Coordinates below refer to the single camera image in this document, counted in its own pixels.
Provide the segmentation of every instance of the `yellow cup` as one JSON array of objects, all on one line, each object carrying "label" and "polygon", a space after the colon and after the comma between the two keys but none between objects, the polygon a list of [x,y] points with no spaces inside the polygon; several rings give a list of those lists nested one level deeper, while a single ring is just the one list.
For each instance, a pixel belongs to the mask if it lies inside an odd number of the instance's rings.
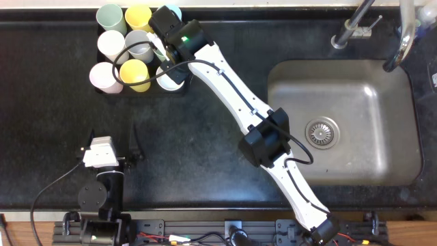
[{"label": "yellow cup", "polygon": [[[125,83],[141,82],[149,78],[149,71],[144,62],[138,59],[131,59],[123,63],[120,68],[120,78]],[[142,85],[131,86],[137,92],[145,92],[150,88],[150,82]]]},{"label": "yellow cup", "polygon": [[154,33],[149,26],[149,19],[152,17],[152,11],[147,5],[134,5],[126,10],[124,18],[132,27],[132,30],[143,30]]}]

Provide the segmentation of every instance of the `robotic arm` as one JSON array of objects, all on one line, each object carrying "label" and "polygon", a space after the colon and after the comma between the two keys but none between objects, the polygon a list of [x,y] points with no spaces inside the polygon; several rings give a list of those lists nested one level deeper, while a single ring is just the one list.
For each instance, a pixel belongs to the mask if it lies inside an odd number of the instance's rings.
[{"label": "robotic arm", "polygon": [[316,198],[296,162],[288,161],[293,157],[287,143],[290,139],[266,122],[270,121],[288,133],[288,116],[284,110],[273,111],[250,91],[197,20],[185,25],[168,8],[163,7],[153,13],[149,25],[162,41],[160,43],[155,39],[154,43],[157,43],[157,47],[165,46],[166,55],[171,60],[171,63],[163,63],[162,66],[169,67],[196,59],[218,68],[217,71],[208,64],[191,62],[185,71],[169,73],[169,76],[176,83],[181,83],[183,79],[180,74],[189,70],[214,91],[244,134],[239,148],[245,157],[273,177],[292,205],[296,219],[308,230],[306,244],[324,245],[329,242],[339,231],[338,221]]}]

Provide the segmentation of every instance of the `green light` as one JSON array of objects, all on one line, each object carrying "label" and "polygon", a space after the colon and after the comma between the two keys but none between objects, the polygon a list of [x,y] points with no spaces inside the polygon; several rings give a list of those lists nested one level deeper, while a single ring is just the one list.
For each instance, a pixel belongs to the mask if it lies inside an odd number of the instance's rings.
[{"label": "green light", "polygon": [[183,36],[182,38],[180,38],[183,42],[188,42],[190,41],[189,38],[187,38],[186,36]]}]

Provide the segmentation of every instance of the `black tray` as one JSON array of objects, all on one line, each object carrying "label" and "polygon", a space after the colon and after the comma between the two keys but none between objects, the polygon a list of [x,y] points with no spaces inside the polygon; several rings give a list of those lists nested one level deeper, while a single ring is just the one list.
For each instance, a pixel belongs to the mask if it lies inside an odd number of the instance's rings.
[{"label": "black tray", "polygon": [[[130,31],[132,31],[132,29],[129,27],[129,25],[127,25],[127,26],[128,26],[127,33],[129,33]],[[98,30],[97,30],[98,36],[100,36],[100,34],[102,34],[103,32],[105,32],[103,27],[98,26]],[[134,57],[131,54],[129,54],[129,59],[134,59]],[[112,63],[112,61],[110,59],[108,59],[99,50],[97,50],[97,63],[100,63],[100,62]],[[153,60],[150,63],[146,64],[150,78],[152,78],[153,76],[156,75],[156,71],[158,70],[160,64],[161,64],[161,61],[156,56],[156,54],[154,54]],[[115,67],[118,69],[118,71],[120,71],[120,68],[122,67],[122,65],[116,65]],[[110,98],[116,98],[116,97],[177,97],[177,96],[183,96],[188,91],[188,87],[191,84],[192,78],[193,78],[192,75],[189,76],[185,80],[183,86],[181,88],[179,88],[178,90],[174,90],[174,91],[164,90],[158,84],[158,82],[156,80],[152,80],[150,82],[150,88],[145,92],[136,92],[135,90],[133,90],[132,88],[130,88],[128,86],[124,86],[123,90],[118,94],[108,94],[108,93],[105,93],[102,90],[98,89],[97,87],[95,87],[94,90],[97,93],[102,94],[103,96],[110,97]]]}]

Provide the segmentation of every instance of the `sink basin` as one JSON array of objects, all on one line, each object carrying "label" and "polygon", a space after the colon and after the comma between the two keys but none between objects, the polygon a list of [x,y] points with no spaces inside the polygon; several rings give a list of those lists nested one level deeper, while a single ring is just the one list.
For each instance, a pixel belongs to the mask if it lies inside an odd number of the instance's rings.
[{"label": "sink basin", "polygon": [[[311,185],[408,185],[421,172],[412,91],[384,61],[285,61],[268,76],[268,104],[313,154],[299,165]],[[297,158],[305,153],[290,142]]]}]

